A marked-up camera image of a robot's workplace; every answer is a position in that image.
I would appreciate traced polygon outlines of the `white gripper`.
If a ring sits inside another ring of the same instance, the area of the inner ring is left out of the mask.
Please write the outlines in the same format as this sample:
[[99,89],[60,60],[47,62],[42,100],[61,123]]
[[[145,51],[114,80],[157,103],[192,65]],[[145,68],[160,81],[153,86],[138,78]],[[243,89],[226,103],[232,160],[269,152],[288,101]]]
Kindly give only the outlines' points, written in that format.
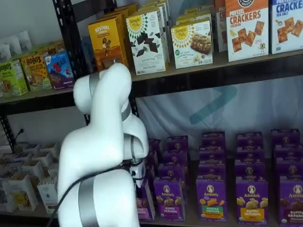
[[134,179],[136,187],[141,188],[146,174],[144,160],[132,160],[129,172]]

